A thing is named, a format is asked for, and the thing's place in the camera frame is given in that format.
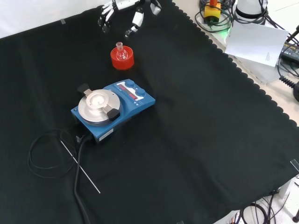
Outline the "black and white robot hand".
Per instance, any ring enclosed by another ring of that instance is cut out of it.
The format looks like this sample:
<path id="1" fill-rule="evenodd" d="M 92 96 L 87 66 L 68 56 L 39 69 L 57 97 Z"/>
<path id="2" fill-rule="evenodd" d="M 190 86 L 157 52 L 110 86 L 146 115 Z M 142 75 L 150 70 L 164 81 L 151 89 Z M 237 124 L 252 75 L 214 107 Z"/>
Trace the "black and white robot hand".
<path id="1" fill-rule="evenodd" d="M 135 34 L 141 27 L 144 19 L 142 6 L 145 0 L 111 0 L 101 7 L 101 13 L 98 19 L 98 25 L 102 28 L 102 32 L 106 34 L 110 27 L 112 17 L 117 12 L 135 9 L 131 27 L 125 32 L 125 37 L 129 38 Z"/>

